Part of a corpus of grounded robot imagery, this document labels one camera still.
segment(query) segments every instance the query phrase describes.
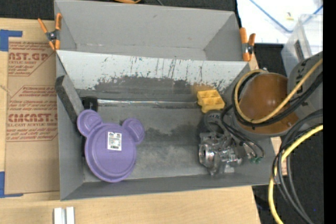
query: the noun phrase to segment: gray bin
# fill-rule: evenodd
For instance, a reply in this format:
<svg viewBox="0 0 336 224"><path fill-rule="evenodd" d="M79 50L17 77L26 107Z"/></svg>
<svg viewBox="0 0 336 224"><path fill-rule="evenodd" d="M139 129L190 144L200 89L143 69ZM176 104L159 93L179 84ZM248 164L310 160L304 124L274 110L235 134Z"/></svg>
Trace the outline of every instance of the gray bin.
<svg viewBox="0 0 336 224"><path fill-rule="evenodd" d="M245 72L233 12L114 2L55 0L62 14L57 77L67 74L81 97L99 99L105 122L129 117L145 127L133 173L102 182L83 156L83 137L58 99L60 198L162 193L267 184L274 151L234 173L211 177L198 161L198 90L217 89L230 100Z"/></svg>

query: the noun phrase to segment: purple plastic lid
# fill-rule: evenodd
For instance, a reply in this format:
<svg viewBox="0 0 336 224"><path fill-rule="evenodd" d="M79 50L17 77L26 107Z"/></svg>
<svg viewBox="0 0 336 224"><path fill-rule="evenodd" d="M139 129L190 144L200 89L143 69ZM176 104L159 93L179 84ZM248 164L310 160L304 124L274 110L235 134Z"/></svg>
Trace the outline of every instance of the purple plastic lid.
<svg viewBox="0 0 336 224"><path fill-rule="evenodd" d="M144 137L144 128L139 120L127 119L122 126L103 123L96 111L84 110L77 118L77 127L87 138L86 161L98 178L114 183L132 173L137 156L135 145Z"/></svg>

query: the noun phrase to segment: table surface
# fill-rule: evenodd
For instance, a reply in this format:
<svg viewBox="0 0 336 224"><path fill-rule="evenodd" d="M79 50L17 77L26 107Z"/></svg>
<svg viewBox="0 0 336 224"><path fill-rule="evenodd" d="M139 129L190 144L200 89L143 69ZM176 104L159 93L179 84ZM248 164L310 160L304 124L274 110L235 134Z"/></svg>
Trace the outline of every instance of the table surface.
<svg viewBox="0 0 336 224"><path fill-rule="evenodd" d="M54 29L54 21L46 21ZM47 39L37 20L0 18L0 29L22 30L21 40ZM0 52L0 172L5 164L8 53ZM251 69L258 68L255 60ZM272 139L275 148L280 139ZM74 207L75 223L260 223L251 186L60 201L59 192L0 199L0 223L52 223L53 209Z"/></svg>

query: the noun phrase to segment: white sticker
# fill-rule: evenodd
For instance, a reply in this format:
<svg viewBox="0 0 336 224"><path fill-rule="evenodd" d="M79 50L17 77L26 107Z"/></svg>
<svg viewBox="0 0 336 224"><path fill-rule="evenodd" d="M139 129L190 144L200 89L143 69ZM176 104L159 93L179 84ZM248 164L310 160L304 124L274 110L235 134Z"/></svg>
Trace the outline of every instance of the white sticker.
<svg viewBox="0 0 336 224"><path fill-rule="evenodd" d="M121 133L108 132L107 149L121 151Z"/></svg>

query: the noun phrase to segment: yellow sponge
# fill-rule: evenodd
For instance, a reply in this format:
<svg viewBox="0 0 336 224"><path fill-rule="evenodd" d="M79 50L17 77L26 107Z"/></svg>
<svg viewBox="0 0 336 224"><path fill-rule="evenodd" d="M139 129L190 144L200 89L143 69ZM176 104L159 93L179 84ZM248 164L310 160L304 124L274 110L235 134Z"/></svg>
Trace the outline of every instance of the yellow sponge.
<svg viewBox="0 0 336 224"><path fill-rule="evenodd" d="M217 90L197 92L197 103L202 107L203 113L209 110L220 110L225 106L225 102Z"/></svg>

